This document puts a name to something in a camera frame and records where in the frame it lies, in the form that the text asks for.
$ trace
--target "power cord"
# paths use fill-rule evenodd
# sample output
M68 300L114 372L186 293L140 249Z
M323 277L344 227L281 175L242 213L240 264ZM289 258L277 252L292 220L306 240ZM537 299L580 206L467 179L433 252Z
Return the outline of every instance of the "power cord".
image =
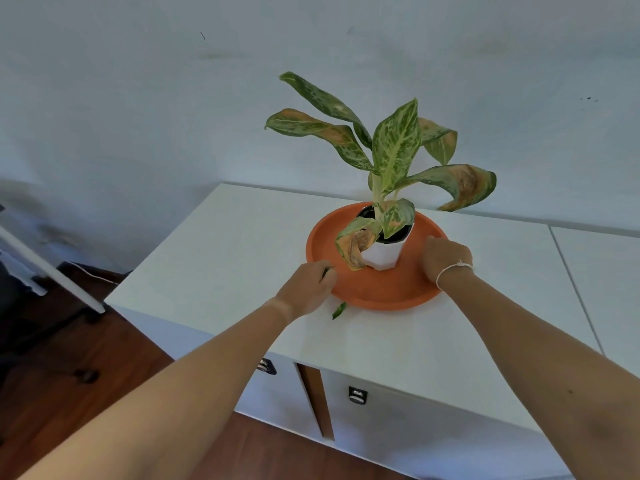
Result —
M88 274L89 276L91 276L92 278L96 278L97 280L102 280L102 281L106 281L107 283L111 283L112 285L118 285L119 283L107 280L106 278L102 278L100 276L96 276L95 274L91 274L89 273L89 271L87 271L85 268L83 268L82 266L80 266L79 264L76 264L74 262L71 261L66 261L69 264L72 264L73 266L76 266L76 268L80 269L81 271L84 271L86 274Z

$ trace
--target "terracotta saucer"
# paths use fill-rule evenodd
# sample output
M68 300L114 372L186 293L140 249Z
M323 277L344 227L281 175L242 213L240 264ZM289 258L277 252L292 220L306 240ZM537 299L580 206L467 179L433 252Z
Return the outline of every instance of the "terracotta saucer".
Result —
M371 202L352 203L336 209L316 224L307 240L307 261L329 259L338 272L333 295L348 305L368 310L405 310L435 297L440 290L422 272L420 258L428 235L446 237L442 229L419 212L396 267L376 271L366 267L351 271L335 247L335 236Z

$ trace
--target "wrist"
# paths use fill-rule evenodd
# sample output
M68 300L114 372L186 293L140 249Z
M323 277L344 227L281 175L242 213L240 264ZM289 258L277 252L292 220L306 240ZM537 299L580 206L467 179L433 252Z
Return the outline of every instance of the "wrist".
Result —
M293 307L281 298L274 297L268 299L262 307L276 311L278 316L283 320L285 326L298 318L293 311Z
M455 266L449 268L440 275L438 284L444 293L449 294L449 292L454 290L461 282L474 277L475 274L471 268L466 266Z

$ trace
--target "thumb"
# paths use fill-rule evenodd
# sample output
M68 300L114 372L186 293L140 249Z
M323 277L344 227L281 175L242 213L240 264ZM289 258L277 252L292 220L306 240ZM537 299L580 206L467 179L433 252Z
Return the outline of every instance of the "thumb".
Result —
M336 270L331 268L329 271L326 272L326 274L324 275L324 278L322 278L322 281L320 281L320 284L325 289L331 290L335 286L336 281L338 281L338 273L336 272Z

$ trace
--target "white pot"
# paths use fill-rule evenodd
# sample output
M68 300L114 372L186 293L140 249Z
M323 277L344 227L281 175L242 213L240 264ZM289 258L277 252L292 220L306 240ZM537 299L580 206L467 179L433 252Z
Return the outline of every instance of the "white pot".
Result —
M392 244L384 244L382 242L374 242L373 246L362 252L362 259L373 269L378 271L384 271L385 269L391 269L396 265L402 246L413 231L413 226L409 229L409 233L400 242L394 242Z

